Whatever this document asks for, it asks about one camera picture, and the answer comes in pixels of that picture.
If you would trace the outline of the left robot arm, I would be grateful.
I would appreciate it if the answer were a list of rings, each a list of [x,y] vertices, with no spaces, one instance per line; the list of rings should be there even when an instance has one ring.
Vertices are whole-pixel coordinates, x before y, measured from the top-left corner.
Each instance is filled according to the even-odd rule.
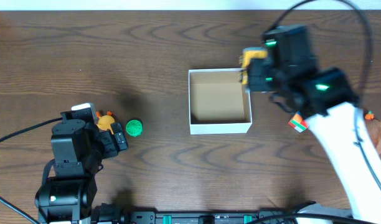
[[[92,213],[102,160],[128,148],[122,125],[101,131],[95,123],[63,120],[52,128],[51,145],[54,160],[45,166],[35,195],[38,222],[79,223]]]

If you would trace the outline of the brown plush bear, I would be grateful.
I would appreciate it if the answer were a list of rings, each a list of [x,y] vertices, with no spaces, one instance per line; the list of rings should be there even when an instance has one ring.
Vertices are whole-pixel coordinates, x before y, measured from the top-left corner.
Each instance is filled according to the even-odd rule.
[[[375,119],[374,114],[371,112],[365,114],[364,118],[370,139],[378,154],[381,154],[381,121]]]

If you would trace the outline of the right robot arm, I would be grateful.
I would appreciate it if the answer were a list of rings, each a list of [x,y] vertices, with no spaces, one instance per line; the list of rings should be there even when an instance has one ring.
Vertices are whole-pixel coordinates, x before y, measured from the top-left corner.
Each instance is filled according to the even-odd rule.
[[[270,101],[298,114],[325,150],[350,203],[350,214],[297,212],[298,223],[381,223],[381,160],[365,124],[359,97],[345,73],[321,70],[308,30],[296,24],[263,34],[262,47],[242,52],[241,83],[267,92]]]

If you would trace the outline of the multicolour puzzle cube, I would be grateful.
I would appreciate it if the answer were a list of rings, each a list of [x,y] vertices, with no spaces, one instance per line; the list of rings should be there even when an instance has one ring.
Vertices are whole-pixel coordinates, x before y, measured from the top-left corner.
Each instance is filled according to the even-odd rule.
[[[289,120],[288,124],[299,133],[308,129],[307,122],[305,122],[299,112],[294,114],[294,116]]]

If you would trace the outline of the orange toy duck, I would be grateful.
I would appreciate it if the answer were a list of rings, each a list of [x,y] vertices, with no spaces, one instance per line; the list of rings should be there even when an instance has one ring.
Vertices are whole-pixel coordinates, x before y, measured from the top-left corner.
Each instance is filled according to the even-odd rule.
[[[96,112],[98,123],[96,124],[101,131],[109,131],[114,134],[111,125],[115,122],[112,111],[107,111],[106,115],[101,115],[99,111]]]

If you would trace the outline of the yellow grey toy truck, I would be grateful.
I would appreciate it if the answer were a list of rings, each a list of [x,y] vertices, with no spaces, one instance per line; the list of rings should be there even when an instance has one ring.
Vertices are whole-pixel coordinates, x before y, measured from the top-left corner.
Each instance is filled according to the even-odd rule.
[[[242,55],[239,57],[241,65],[240,82],[243,86],[248,84],[247,68],[251,64],[252,59],[267,58],[268,51],[262,47],[247,47],[243,49]]]

